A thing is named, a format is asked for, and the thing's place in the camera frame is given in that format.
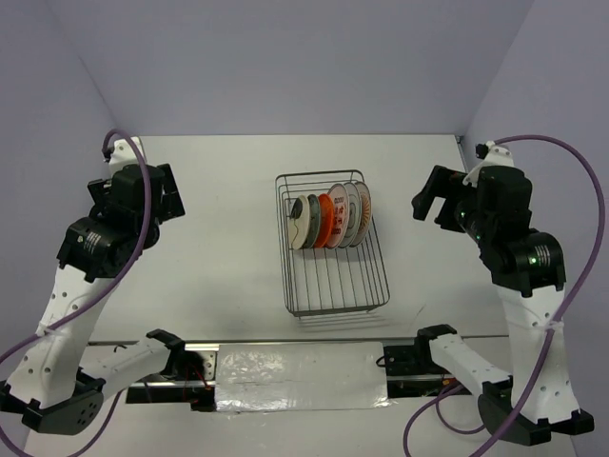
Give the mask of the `white plate orange sunburst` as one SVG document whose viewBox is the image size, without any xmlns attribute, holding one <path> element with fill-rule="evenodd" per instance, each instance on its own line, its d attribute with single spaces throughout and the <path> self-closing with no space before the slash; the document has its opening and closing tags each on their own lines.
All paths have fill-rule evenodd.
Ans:
<svg viewBox="0 0 609 457">
<path fill-rule="evenodd" d="M 358 246 L 365 238 L 372 219 L 372 202 L 368 186 L 361 181 L 356 182 L 355 186 L 361 197 L 361 220 L 356 237 L 351 243 L 353 248 Z"/>
</svg>

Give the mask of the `white plate red characters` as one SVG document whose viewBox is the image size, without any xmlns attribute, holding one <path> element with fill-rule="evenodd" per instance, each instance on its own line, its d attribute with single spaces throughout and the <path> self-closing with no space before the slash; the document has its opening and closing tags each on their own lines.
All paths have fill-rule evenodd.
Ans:
<svg viewBox="0 0 609 457">
<path fill-rule="evenodd" d="M 328 195 L 331 197 L 334 205 L 334 223 L 326 247 L 334 249 L 340 245 L 344 238 L 349 218 L 349 204 L 347 191 L 343 184 L 337 183 L 333 185 Z"/>
</svg>

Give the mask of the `beige plate with black patch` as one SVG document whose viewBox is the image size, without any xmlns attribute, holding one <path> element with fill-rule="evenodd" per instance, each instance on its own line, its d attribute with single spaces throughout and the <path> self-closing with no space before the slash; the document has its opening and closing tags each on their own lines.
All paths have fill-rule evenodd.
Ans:
<svg viewBox="0 0 609 457">
<path fill-rule="evenodd" d="M 304 195 L 293 203 L 287 220 L 287 241 L 291 249 L 303 247 L 310 227 L 310 204 Z"/>
</svg>

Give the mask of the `blue green patterned plate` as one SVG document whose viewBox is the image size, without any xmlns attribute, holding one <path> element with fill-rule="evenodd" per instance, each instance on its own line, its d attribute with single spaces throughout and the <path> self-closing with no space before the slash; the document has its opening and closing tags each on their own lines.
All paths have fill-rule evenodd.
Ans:
<svg viewBox="0 0 609 457">
<path fill-rule="evenodd" d="M 309 226 L 303 248 L 313 248 L 321 229 L 321 205 L 319 197 L 316 194 L 309 194 L 307 201 L 309 204 Z"/>
</svg>

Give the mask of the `grey wire dish rack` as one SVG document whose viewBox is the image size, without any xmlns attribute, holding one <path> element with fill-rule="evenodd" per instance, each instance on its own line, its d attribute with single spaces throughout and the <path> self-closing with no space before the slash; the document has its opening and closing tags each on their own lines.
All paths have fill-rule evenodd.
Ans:
<svg viewBox="0 0 609 457">
<path fill-rule="evenodd" d="M 287 311 L 308 318 L 386 305 L 389 285 L 363 174 L 286 173 L 275 189 Z"/>
</svg>

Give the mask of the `clear glass plate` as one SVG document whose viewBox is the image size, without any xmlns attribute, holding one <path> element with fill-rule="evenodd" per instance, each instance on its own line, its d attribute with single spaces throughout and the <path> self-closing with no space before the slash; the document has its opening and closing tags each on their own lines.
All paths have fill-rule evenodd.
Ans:
<svg viewBox="0 0 609 457">
<path fill-rule="evenodd" d="M 344 187 L 348 196 L 349 218 L 340 248 L 348 248 L 351 245 L 358 233 L 362 216 L 362 199 L 357 186 L 353 182 L 348 182 Z"/>
</svg>

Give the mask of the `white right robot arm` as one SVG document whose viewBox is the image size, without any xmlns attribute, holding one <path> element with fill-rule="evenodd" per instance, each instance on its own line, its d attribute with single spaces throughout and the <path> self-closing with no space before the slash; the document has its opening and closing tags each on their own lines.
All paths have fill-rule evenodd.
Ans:
<svg viewBox="0 0 609 457">
<path fill-rule="evenodd" d="M 392 393 L 401 376 L 448 376 L 432 407 L 467 391 L 492 441 L 532 447 L 556 433 L 589 433 L 595 421 L 579 405 L 567 363 L 562 317 L 579 289 L 566 283 L 559 241 L 532 227 L 533 186 L 507 145 L 504 139 L 477 145 L 479 162 L 468 172 L 434 167 L 412 207 L 423 220 L 442 199 L 437 225 L 475 242 L 503 307 L 511 369 L 492 365 L 449 325 L 420 329 L 410 345 L 385 347 L 377 364 Z"/>
</svg>

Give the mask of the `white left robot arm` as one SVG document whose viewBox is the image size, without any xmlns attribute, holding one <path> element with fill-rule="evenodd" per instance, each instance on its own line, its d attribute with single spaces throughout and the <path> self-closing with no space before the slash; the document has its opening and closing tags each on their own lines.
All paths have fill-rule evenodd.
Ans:
<svg viewBox="0 0 609 457">
<path fill-rule="evenodd" d="M 82 361 L 111 293 L 157 244 L 160 226 L 186 213 L 170 165 L 149 165 L 139 138 L 114 129 L 103 155 L 110 177 L 88 183 L 93 206 L 68 227 L 47 308 L 1 384 L 2 411 L 42 434 L 76 435 L 111 396 L 152 374 L 176 379 L 187 366 L 185 342 L 163 329 L 98 362 Z"/>
</svg>

